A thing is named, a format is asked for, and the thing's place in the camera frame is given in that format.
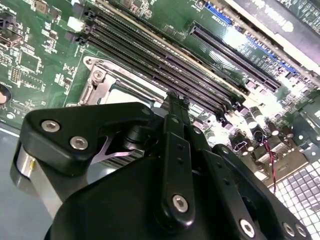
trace surface-mount component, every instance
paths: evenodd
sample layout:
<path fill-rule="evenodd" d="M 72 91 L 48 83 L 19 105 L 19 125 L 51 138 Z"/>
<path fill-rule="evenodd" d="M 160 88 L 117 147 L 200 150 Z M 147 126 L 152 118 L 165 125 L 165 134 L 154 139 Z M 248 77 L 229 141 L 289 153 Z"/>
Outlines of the surface-mount component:
<path fill-rule="evenodd" d="M 44 1 L 42 1 L 42 0 L 36 0 L 36 1 L 35 1 L 35 9 L 36 9 L 39 13 L 47 14 L 49 7 L 48 7 L 48 4 L 45 3 Z"/>
<path fill-rule="evenodd" d="M 0 45 L 9 49 L 21 44 L 23 36 L 7 28 L 0 29 Z"/>

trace integrated circuit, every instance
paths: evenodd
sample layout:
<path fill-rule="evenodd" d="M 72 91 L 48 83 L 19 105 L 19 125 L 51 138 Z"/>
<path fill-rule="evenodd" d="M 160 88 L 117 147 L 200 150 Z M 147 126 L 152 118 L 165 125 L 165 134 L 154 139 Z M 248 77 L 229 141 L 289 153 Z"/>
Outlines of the integrated circuit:
<path fill-rule="evenodd" d="M 42 13 L 42 14 L 47 14 L 48 13 L 48 10 L 49 10 L 49 7 L 48 5 L 41 1 L 41 0 L 36 0 L 35 1 L 35 9 L 39 12 L 39 13 Z"/>

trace black plastic bracket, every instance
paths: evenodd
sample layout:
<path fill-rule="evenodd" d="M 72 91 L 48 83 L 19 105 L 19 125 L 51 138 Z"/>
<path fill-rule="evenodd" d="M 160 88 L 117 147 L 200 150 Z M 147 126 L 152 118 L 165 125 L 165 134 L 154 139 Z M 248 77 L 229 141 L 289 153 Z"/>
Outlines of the black plastic bracket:
<path fill-rule="evenodd" d="M 76 176 L 84 174 L 98 153 L 98 138 L 105 129 L 114 133 L 135 125 L 145 126 L 154 113 L 142 103 L 119 103 L 86 107 L 36 110 L 28 113 L 22 124 L 20 142 L 25 151 L 44 161 L 57 171 Z M 60 126 L 57 132 L 42 128 L 46 120 Z M 72 137 L 80 136 L 88 142 L 84 150 L 76 150 Z"/>

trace metal pin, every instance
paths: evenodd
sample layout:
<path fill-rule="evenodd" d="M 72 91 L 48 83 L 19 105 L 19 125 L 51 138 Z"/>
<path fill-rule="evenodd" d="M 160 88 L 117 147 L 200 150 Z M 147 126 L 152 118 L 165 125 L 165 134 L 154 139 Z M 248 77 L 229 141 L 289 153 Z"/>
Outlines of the metal pin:
<path fill-rule="evenodd" d="M 284 222 L 283 228 L 291 237 L 295 236 L 294 230 L 292 229 L 292 227 L 288 223 Z"/>
<path fill-rule="evenodd" d="M 172 198 L 172 202 L 173 202 L 174 207 L 180 213 L 185 213 L 188 210 L 188 202 L 183 196 L 174 195 Z"/>
<path fill-rule="evenodd" d="M 201 134 L 201 130 L 197 127 L 194 127 L 193 130 L 195 131 L 196 134 Z"/>
<path fill-rule="evenodd" d="M 307 236 L 306 231 L 302 228 L 302 226 L 300 226 L 299 224 L 295 225 L 296 229 L 298 230 L 298 233 L 300 233 L 303 237 Z"/>
<path fill-rule="evenodd" d="M 49 133 L 55 133 L 60 130 L 60 125 L 56 121 L 53 120 L 45 120 L 41 123 L 41 127 L 43 130 Z"/>
<path fill-rule="evenodd" d="M 241 219 L 240 226 L 241 226 L 242 230 L 244 231 L 244 233 L 246 235 L 248 235 L 248 237 L 250 237 L 250 238 L 255 237 L 255 230 L 247 220 Z"/>
<path fill-rule="evenodd" d="M 82 136 L 74 136 L 70 140 L 70 145 L 76 150 L 86 150 L 88 148 L 88 141 Z"/>

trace blue pcie slot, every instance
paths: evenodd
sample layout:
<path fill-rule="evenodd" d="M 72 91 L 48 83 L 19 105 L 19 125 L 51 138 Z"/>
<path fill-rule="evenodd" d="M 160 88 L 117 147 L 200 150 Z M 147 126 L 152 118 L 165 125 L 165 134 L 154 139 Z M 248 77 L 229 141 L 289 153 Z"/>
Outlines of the blue pcie slot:
<path fill-rule="evenodd" d="M 218 12 L 210 3 L 206 3 L 205 8 L 208 9 L 210 12 L 212 12 L 214 15 L 216 15 L 219 19 L 221 19 L 224 23 L 228 24 L 228 25 L 232 25 L 232 22 L 229 18 L 227 18 L 225 15 L 223 15 L 222 13 Z M 263 49 L 263 47 L 259 46 L 258 44 L 255 43 L 255 40 L 252 37 L 247 36 L 246 37 L 250 42 L 252 42 L 257 48 L 261 49 L 262 51 L 264 51 L 266 54 L 268 54 L 269 57 L 273 58 L 274 60 L 276 60 L 278 62 L 278 64 L 280 64 L 281 66 L 283 66 L 285 69 L 287 69 L 290 73 L 296 74 L 297 71 L 295 69 L 293 69 L 290 66 L 287 66 L 284 62 L 279 61 L 275 55 L 273 55 L 272 53 L 269 53 L 267 50 Z"/>
<path fill-rule="evenodd" d="M 276 60 L 278 62 L 278 64 L 280 64 L 282 67 L 284 67 L 285 69 L 287 69 L 290 73 L 292 74 L 296 74 L 297 71 L 295 69 L 293 69 L 290 66 L 287 66 L 284 62 L 279 61 L 275 55 L 273 55 L 272 53 L 268 52 L 266 49 L 264 49 L 262 46 L 259 46 L 258 44 L 256 44 L 255 40 L 252 37 L 246 36 L 246 38 L 252 42 L 257 48 L 261 49 L 262 51 L 264 51 L 266 54 L 268 54 L 268 56 L 270 58 L 273 58 L 274 60 Z"/>
<path fill-rule="evenodd" d="M 218 18 L 220 18 L 226 24 L 228 24 L 228 25 L 232 24 L 232 22 L 229 18 L 227 18 L 221 12 L 218 12 L 210 3 L 207 2 L 204 6 L 206 9 L 208 9 L 210 12 L 212 12 L 214 15 L 216 15 Z"/>

